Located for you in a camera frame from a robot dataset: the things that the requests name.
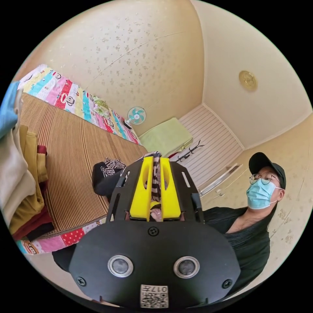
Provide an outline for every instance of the label sticker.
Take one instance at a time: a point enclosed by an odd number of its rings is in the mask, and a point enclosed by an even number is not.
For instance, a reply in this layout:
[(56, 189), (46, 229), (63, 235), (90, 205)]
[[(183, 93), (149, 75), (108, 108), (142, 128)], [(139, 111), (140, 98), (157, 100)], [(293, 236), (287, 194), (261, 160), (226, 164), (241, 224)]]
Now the label sticker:
[(167, 286), (141, 285), (140, 307), (142, 308), (168, 308), (169, 293)]

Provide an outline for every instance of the coat rack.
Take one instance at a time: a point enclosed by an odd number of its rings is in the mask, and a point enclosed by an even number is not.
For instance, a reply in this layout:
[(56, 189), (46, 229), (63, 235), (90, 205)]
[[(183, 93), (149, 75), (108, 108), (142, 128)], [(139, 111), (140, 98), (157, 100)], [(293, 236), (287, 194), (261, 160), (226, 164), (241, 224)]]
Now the coat rack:
[(203, 144), (200, 145), (200, 141), (201, 141), (201, 139), (199, 140), (198, 144), (194, 148), (192, 148), (191, 150), (189, 148), (189, 151), (186, 154), (184, 154), (182, 157), (179, 157), (176, 160), (176, 162), (178, 162), (178, 161), (182, 162), (183, 159), (188, 159), (190, 157), (190, 155), (193, 154), (193, 151), (195, 151), (197, 148), (203, 147), (204, 145)]

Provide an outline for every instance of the striped mat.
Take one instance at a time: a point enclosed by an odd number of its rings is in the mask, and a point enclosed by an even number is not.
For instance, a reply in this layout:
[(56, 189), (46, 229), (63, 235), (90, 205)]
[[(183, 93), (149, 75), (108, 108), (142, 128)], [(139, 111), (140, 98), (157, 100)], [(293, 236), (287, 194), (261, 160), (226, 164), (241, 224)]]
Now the striped mat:
[(23, 94), (21, 124), (47, 147), (46, 202), (55, 231), (53, 237), (106, 216), (106, 197), (92, 189), (93, 165), (106, 157), (129, 165), (147, 151), (143, 146), (113, 135), (78, 116)]

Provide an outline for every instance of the round ceiling lamp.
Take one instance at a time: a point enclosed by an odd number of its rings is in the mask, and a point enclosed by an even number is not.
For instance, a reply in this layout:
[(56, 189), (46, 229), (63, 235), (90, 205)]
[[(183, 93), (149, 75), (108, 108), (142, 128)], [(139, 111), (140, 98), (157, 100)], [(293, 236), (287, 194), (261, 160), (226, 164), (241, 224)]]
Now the round ceiling lamp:
[(257, 79), (248, 71), (241, 71), (239, 73), (239, 81), (241, 85), (249, 91), (255, 91), (258, 87)]

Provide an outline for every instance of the electric fan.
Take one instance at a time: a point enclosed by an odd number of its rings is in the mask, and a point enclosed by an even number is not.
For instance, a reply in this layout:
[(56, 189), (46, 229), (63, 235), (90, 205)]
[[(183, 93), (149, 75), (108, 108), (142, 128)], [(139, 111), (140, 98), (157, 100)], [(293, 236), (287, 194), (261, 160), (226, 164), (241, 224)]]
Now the electric fan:
[(133, 107), (127, 113), (128, 120), (124, 121), (124, 125), (131, 128), (130, 124), (139, 125), (143, 123), (147, 117), (146, 112), (141, 107)]

